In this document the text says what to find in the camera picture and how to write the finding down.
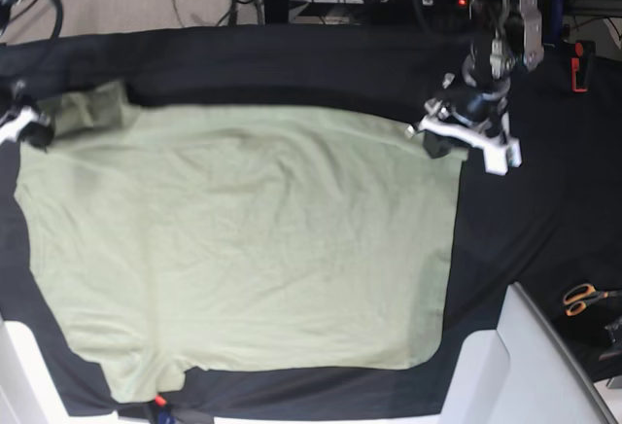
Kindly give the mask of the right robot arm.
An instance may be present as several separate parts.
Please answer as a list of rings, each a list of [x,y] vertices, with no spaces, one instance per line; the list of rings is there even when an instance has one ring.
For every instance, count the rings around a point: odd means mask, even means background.
[[[5,32],[11,22],[17,20],[12,9],[22,0],[1,0],[1,31]],[[36,106],[27,93],[26,81],[32,77],[49,57],[59,40],[64,10],[61,0],[50,0],[55,20],[52,33],[36,56],[13,74],[1,76],[1,142],[24,142],[45,150],[55,135],[53,118]]]

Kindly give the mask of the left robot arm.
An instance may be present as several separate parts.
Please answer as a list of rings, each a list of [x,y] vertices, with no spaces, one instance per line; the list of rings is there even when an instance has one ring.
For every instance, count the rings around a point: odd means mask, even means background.
[[[544,58],[538,0],[466,0],[466,29],[434,27],[424,13],[424,0],[413,0],[413,7],[426,35],[442,45],[468,45],[469,51],[460,72],[447,73],[425,102],[425,114],[410,132],[422,135],[432,159],[461,147],[479,150],[490,174],[504,175],[520,166],[508,96],[513,71],[532,72]]]

